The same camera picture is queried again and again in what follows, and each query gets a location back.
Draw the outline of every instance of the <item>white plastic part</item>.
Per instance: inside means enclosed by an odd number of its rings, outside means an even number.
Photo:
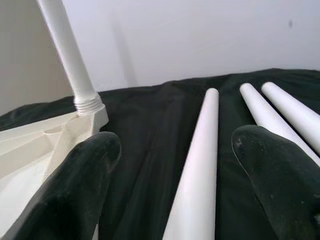
[[[71,149],[97,131],[76,112],[0,132],[0,238]]]
[[[256,124],[296,143],[318,166],[320,158],[249,83],[240,87],[241,95]]]
[[[214,240],[219,93],[210,88],[194,130],[164,240]]]
[[[320,154],[320,115],[272,82],[266,82],[262,85],[261,90],[288,122]]]
[[[62,0],[38,0],[38,4],[68,76],[78,114],[87,115],[104,109],[102,112],[107,115],[105,105],[90,81]]]

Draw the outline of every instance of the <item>white pole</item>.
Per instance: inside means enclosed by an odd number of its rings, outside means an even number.
[[[320,116],[272,82],[262,92],[303,138],[320,154]]]
[[[210,88],[194,130],[164,240],[214,240],[219,93]]]
[[[78,114],[99,111],[104,105],[90,81],[62,0],[38,0],[38,4],[68,76]]]
[[[296,143],[318,166],[320,166],[320,158],[251,84],[244,83],[240,87],[240,92],[258,126],[264,127],[270,132]]]

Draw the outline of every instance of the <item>black fabric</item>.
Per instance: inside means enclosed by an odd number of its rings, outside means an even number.
[[[320,168],[294,142],[256,125],[232,147],[279,240],[320,239]]]
[[[79,143],[2,239],[92,240],[120,154],[120,140],[112,132]]]
[[[162,238],[200,107],[208,88],[219,91],[216,240],[276,240],[251,182],[233,154],[235,129],[255,122],[239,87],[274,82],[320,113],[320,72],[270,69],[170,81],[101,92],[122,155],[99,222],[101,240]],[[72,98],[30,105],[0,117],[5,130],[74,111]]]

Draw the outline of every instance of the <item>white wall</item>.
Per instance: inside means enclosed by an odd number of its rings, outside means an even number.
[[[319,0],[64,0],[98,90],[320,70]]]
[[[36,0],[0,0],[0,115],[70,95]]]

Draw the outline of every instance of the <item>wrinkled fabric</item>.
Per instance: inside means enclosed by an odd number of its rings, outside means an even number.
[[[320,113],[320,72],[269,69],[252,73],[169,81],[161,85],[101,92],[122,155],[99,221],[101,240],[162,238],[208,88],[219,91],[216,240],[276,240],[248,176],[231,144],[235,129],[255,122],[239,87],[261,93],[274,82]],[[74,111],[72,98],[23,106],[0,117],[0,130]]]

